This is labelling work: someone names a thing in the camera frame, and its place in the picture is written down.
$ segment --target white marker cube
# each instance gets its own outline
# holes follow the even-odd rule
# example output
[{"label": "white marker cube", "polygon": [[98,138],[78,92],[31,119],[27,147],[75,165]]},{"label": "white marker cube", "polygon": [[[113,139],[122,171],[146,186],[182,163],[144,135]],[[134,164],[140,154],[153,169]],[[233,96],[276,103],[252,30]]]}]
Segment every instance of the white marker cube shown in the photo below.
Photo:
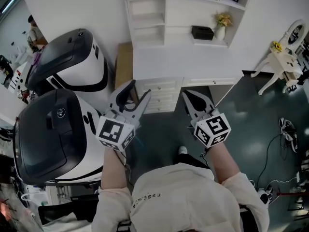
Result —
[{"label": "white marker cube", "polygon": [[135,136],[135,127],[115,119],[100,117],[96,138],[109,148],[124,151]]},{"label": "white marker cube", "polygon": [[231,127],[224,114],[219,114],[197,122],[194,136],[197,137],[206,148],[210,148],[226,140],[231,132]]}]

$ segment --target vase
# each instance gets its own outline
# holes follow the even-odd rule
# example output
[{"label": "vase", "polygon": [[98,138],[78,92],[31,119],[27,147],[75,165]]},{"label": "vase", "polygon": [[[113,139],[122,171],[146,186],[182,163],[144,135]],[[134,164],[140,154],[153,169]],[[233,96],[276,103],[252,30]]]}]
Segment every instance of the vase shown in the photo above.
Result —
[{"label": "vase", "polygon": [[225,27],[219,27],[215,33],[217,40],[222,41],[225,37]]}]

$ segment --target dark glossy floor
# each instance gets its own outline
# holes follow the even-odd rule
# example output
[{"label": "dark glossy floor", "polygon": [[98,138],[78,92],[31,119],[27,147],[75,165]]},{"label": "dark glossy floor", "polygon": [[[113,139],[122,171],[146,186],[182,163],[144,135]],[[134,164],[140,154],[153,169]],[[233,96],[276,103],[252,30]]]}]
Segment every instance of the dark glossy floor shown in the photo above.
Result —
[{"label": "dark glossy floor", "polygon": [[[263,75],[253,79],[245,75],[218,105],[232,128],[225,144],[241,171],[254,181],[265,165],[270,140],[280,133],[280,117],[291,120],[296,126],[300,151],[306,151],[309,142],[305,134],[305,129],[309,128],[309,103],[304,91],[299,88],[291,94],[282,94],[284,83],[277,81],[259,96],[258,90],[269,79]],[[190,89],[209,94],[205,87]],[[203,152],[202,144],[195,141],[187,129],[190,117],[186,115],[182,99],[174,113],[143,115],[140,123],[142,128],[137,131],[129,153],[132,183],[149,170],[171,165],[180,145],[185,145],[196,158]],[[270,145],[267,168],[259,186],[264,187],[274,179],[286,181],[295,177],[300,155],[290,149],[281,150],[280,138],[276,138]],[[288,192],[295,180],[278,185],[281,191]],[[270,231],[284,231],[293,221],[294,214],[287,211],[289,202],[292,202],[290,198],[280,197],[270,206]]]}]

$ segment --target ceiling light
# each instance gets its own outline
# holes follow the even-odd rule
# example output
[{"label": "ceiling light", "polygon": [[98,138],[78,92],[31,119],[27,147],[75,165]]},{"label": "ceiling light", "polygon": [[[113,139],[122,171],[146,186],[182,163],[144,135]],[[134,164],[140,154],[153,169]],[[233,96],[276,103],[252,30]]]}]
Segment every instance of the ceiling light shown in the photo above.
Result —
[{"label": "ceiling light", "polygon": [[9,7],[13,4],[13,2],[14,2],[15,0],[11,0],[10,2],[9,2],[9,4],[4,8],[4,10],[2,10],[2,14],[4,13],[4,12],[6,12],[8,9],[9,9]]}]

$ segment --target flower arrangement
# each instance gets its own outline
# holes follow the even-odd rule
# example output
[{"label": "flower arrangement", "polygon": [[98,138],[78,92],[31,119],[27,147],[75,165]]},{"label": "flower arrangement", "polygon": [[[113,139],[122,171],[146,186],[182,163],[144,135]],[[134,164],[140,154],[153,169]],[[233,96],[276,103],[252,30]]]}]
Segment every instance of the flower arrangement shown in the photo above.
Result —
[{"label": "flower arrangement", "polygon": [[276,49],[277,51],[279,51],[279,52],[282,52],[282,46],[281,46],[281,44],[280,43],[278,43],[277,41],[274,41],[273,43],[273,48],[274,49]]},{"label": "flower arrangement", "polygon": [[216,21],[220,27],[228,27],[232,25],[232,19],[228,13],[216,14]]}]

